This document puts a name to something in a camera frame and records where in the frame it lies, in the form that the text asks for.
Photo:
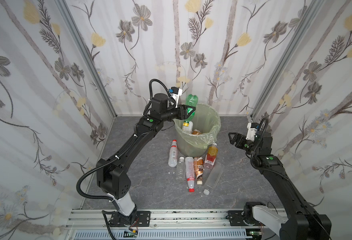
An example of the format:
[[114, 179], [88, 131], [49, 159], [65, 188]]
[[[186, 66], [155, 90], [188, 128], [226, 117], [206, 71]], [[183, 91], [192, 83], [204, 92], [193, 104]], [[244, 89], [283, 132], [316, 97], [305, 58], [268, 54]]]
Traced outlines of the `white label yellow V bottle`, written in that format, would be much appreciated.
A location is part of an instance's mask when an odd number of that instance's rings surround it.
[[191, 134], [193, 130], [193, 122], [192, 121], [184, 121], [182, 125], [182, 131], [187, 134]]

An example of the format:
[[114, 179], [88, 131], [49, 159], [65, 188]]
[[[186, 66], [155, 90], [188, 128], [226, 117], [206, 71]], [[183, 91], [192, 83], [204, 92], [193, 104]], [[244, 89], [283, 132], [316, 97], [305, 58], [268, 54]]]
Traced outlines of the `green plastic bottle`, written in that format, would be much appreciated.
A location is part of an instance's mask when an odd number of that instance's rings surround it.
[[196, 107], [198, 104], [199, 98], [197, 95], [192, 95], [189, 94], [186, 98], [186, 106], [187, 107], [187, 115], [189, 116], [186, 120], [183, 122], [183, 126], [188, 127], [190, 125], [190, 122], [195, 116], [195, 111]]

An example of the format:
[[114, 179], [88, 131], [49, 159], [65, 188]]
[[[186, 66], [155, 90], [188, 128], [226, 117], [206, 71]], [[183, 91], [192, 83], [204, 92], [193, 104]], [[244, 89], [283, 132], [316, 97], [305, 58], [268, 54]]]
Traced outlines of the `brown label coffee bottle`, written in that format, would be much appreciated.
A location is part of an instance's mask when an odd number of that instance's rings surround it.
[[192, 131], [192, 135], [201, 135], [201, 134], [202, 134], [202, 132], [199, 131], [199, 130], [193, 130]]

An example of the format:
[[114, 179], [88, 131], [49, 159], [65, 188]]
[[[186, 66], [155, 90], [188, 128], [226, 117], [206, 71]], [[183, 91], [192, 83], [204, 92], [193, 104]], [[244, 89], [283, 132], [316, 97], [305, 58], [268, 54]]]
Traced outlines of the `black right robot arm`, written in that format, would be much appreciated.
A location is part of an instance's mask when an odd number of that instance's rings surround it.
[[304, 199], [289, 179], [282, 162], [272, 155], [271, 134], [258, 131], [253, 141], [239, 133], [229, 133], [228, 136], [232, 145], [251, 156], [252, 167], [271, 184], [287, 214], [286, 220], [283, 220], [275, 212], [269, 213], [265, 206], [253, 206], [252, 218], [272, 230], [281, 240], [329, 240], [330, 219], [318, 214]]

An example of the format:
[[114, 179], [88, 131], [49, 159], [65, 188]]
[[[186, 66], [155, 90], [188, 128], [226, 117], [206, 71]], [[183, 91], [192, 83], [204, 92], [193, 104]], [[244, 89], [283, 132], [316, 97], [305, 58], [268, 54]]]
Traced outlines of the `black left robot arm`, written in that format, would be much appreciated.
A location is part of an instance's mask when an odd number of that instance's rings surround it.
[[129, 189], [128, 171], [135, 158], [164, 127], [164, 122], [186, 120], [196, 110], [192, 104], [180, 105], [170, 94], [155, 94], [148, 102], [143, 116], [134, 126], [133, 135], [107, 160], [97, 162], [97, 185], [105, 193], [104, 199], [112, 201], [119, 214], [135, 215], [136, 204]]

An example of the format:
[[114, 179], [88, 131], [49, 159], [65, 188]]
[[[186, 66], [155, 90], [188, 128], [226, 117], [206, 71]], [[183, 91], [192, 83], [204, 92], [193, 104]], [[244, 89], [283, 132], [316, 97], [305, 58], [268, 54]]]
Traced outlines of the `green lined waste bin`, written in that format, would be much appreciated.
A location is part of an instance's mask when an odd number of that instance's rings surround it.
[[208, 147], [217, 142], [217, 135], [221, 128], [221, 120], [217, 111], [209, 105], [197, 104], [192, 130], [198, 130], [199, 135], [183, 132], [182, 120], [174, 120], [176, 140], [179, 152], [186, 157], [201, 157]]

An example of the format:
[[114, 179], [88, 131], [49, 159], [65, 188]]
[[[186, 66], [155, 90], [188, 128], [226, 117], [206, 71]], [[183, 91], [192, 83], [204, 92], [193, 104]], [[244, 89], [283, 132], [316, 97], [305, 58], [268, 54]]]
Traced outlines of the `orange drink bottle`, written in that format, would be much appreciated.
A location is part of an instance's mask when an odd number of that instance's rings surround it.
[[212, 143], [212, 145], [208, 147], [206, 158], [204, 160], [205, 169], [212, 169], [214, 167], [217, 155], [218, 155], [217, 144]]

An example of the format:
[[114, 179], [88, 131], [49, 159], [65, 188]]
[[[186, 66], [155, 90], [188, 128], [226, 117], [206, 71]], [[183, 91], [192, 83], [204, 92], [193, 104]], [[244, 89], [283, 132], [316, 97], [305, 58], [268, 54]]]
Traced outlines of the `large clear empty bottle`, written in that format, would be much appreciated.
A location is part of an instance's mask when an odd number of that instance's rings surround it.
[[207, 174], [207, 179], [205, 181], [203, 194], [208, 196], [214, 188], [217, 186], [223, 172], [225, 166], [221, 163], [216, 163], [214, 166], [210, 168], [206, 168], [205, 172]]

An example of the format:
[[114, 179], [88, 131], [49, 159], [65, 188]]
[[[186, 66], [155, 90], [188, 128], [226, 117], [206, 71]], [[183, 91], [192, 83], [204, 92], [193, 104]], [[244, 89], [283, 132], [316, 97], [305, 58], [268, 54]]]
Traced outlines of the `brown label milk tea bottle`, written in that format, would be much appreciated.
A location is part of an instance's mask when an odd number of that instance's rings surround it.
[[203, 184], [204, 160], [202, 157], [194, 158], [194, 171], [197, 185]]

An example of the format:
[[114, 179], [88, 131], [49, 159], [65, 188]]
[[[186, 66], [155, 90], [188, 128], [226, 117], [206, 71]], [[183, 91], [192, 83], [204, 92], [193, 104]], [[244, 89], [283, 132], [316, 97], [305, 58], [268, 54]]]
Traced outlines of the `white bottle red cap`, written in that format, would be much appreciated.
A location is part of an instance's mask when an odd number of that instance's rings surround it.
[[176, 167], [178, 163], [178, 146], [177, 140], [172, 141], [172, 145], [169, 152], [168, 165], [172, 168]]

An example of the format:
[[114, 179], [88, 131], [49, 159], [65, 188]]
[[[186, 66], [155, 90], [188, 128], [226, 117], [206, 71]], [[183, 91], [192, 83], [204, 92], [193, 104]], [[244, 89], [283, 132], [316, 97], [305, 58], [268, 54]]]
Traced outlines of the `clear bottle red label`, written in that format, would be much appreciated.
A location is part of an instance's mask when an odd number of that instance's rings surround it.
[[194, 158], [186, 157], [186, 179], [189, 188], [189, 192], [193, 193], [195, 191], [195, 170], [194, 170]]

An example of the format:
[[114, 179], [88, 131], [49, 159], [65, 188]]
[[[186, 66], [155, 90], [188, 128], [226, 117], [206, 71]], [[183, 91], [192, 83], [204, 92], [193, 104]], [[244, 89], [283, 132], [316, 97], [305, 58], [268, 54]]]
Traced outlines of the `small clear bottle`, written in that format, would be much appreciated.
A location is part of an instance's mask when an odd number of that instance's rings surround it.
[[185, 170], [186, 170], [186, 166], [185, 166], [185, 157], [181, 156], [179, 158], [178, 164], [177, 164], [177, 179], [178, 180], [184, 180], [185, 179]]

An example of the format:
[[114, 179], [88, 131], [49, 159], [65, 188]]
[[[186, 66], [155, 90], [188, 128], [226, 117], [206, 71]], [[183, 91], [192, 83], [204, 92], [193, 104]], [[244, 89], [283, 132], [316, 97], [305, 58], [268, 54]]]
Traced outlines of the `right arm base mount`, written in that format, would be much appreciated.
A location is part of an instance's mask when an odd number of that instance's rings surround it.
[[261, 224], [253, 217], [252, 208], [254, 206], [266, 206], [262, 202], [246, 202], [243, 210], [230, 210], [227, 213], [226, 220], [230, 222], [231, 227], [250, 226], [260, 227]]

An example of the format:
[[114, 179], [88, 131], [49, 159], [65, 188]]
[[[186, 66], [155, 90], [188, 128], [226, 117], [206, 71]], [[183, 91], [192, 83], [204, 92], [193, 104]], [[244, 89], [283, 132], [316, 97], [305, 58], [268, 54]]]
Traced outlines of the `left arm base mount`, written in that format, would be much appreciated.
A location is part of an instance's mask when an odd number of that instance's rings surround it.
[[133, 212], [129, 216], [113, 211], [109, 220], [110, 227], [149, 227], [151, 220], [151, 211], [138, 211], [137, 207], [134, 208]]

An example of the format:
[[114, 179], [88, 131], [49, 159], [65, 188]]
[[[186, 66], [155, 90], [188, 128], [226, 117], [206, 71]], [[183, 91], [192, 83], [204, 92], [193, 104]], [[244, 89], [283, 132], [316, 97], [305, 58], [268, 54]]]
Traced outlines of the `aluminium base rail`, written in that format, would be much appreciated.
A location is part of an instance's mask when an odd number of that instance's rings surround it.
[[251, 239], [243, 240], [277, 240], [279, 237], [268, 227], [239, 226], [231, 227], [226, 220], [228, 209], [206, 210], [144, 210], [151, 211], [149, 227], [111, 227], [107, 224], [100, 210], [74, 210], [66, 224], [67, 240], [112, 240], [112, 231], [128, 230], [138, 234], [139, 230], [163, 229], [244, 229]]

